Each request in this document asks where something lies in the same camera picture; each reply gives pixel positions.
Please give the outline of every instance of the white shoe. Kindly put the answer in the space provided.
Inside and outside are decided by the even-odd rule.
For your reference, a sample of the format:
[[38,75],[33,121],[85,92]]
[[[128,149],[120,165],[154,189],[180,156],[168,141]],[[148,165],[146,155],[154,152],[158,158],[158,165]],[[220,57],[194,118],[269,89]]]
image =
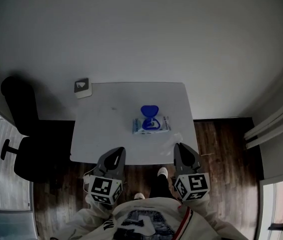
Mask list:
[[133,197],[133,199],[135,200],[135,199],[145,199],[145,196],[144,196],[144,194],[143,193],[137,193],[137,194],[135,194],[135,196]]
[[157,177],[161,174],[165,175],[166,179],[168,178],[168,170],[165,167],[162,167],[158,170]]

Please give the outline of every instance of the white pipe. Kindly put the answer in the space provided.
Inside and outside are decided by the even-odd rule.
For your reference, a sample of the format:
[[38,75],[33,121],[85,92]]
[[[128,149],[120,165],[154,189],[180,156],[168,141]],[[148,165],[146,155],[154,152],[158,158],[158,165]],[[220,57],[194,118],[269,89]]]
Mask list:
[[246,138],[246,140],[251,139],[252,137],[255,137],[256,135],[264,132],[265,130],[267,130],[269,127],[273,126],[274,124],[278,123],[280,120],[283,119],[283,114],[279,117],[277,117],[274,121],[270,122],[269,124],[267,124],[265,127],[263,127],[262,129],[256,131],[255,133],[253,133],[252,135],[249,135],[249,137]]
[[275,113],[273,113],[271,116],[266,118],[264,121],[262,121],[260,124],[256,125],[253,129],[249,130],[244,134],[245,140],[248,140],[251,138],[251,135],[253,135],[255,132],[261,130],[266,125],[270,124],[272,121],[274,121],[276,118],[280,117],[283,114],[283,106],[278,109]]
[[247,149],[250,149],[252,147],[255,147],[259,144],[262,144],[274,137],[276,137],[277,135],[280,135],[283,133],[283,124],[281,126],[278,126],[276,129],[270,131],[269,133],[265,134],[264,136],[258,138],[258,139],[255,139],[249,143],[246,144],[246,148]]

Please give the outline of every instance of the table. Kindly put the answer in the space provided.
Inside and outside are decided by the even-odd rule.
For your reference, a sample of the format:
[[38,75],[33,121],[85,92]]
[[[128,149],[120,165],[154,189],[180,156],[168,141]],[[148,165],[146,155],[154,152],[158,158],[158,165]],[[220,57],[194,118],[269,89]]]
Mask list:
[[[143,105],[157,105],[171,131],[133,134],[133,119]],[[198,152],[191,108],[183,83],[118,82],[92,84],[92,96],[78,100],[70,160],[97,163],[116,147],[125,147],[126,165],[171,164],[174,145],[183,142]]]

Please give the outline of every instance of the person's arm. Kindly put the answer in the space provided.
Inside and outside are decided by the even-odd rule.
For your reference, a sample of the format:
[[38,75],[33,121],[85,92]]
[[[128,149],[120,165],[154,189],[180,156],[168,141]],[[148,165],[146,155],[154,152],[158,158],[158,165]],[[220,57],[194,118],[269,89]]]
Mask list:
[[107,220],[111,209],[99,202],[87,201],[89,208],[78,211],[66,225],[55,232],[50,240],[79,239],[101,226]]
[[198,213],[210,224],[210,226],[224,239],[230,240],[247,240],[242,233],[240,233],[232,224],[224,222],[217,218],[215,211],[210,211],[208,204],[210,196],[207,194],[202,199],[194,201],[185,201],[184,205],[188,206],[194,212]]

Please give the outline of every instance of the blue lid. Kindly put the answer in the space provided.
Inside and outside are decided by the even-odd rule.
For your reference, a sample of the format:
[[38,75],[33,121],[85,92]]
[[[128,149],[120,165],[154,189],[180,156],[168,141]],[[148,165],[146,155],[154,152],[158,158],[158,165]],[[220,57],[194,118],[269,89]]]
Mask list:
[[156,116],[159,110],[160,109],[156,105],[145,105],[145,106],[142,106],[140,109],[142,114],[147,118],[152,118]]

